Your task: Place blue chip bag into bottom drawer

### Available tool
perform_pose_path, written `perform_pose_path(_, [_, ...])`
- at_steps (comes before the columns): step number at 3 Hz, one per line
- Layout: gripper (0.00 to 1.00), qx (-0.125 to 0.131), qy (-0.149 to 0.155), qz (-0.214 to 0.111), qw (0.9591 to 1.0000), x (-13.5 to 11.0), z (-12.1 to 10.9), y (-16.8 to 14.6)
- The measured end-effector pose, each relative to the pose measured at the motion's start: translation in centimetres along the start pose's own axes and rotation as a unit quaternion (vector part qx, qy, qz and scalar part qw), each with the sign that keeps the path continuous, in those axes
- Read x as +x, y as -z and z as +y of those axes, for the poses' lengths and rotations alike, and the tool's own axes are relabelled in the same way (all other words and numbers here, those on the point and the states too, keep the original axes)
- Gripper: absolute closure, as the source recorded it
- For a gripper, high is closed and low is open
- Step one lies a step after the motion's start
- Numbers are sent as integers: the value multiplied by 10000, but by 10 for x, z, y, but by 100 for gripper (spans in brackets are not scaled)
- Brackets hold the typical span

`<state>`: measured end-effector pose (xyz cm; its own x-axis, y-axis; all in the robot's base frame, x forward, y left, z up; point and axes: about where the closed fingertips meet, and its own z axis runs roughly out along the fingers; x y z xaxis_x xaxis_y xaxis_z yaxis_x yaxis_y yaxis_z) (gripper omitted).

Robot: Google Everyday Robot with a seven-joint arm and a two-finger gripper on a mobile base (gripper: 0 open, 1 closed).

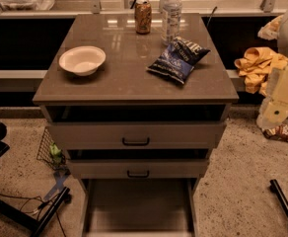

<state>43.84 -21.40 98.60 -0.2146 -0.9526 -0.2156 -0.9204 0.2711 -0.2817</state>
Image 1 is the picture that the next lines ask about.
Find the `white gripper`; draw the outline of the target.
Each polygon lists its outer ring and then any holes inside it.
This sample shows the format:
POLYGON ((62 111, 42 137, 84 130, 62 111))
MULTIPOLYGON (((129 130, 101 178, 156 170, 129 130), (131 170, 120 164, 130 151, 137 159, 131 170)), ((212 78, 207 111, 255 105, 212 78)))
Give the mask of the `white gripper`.
POLYGON ((266 97, 259 108, 256 124, 261 129, 272 129, 288 118, 288 65, 273 69, 276 83, 271 97, 266 97))

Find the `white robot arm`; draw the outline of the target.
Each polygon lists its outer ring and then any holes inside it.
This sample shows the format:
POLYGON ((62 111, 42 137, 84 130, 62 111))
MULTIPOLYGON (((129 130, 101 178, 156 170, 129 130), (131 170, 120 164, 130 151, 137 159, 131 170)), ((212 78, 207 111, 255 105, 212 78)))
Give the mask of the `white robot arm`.
MULTIPOLYGON (((288 10, 280 23, 278 51, 288 57, 288 10)), ((257 125, 262 129, 272 129, 288 118, 288 65, 284 69, 273 68, 268 78, 266 97, 262 101, 257 125)))

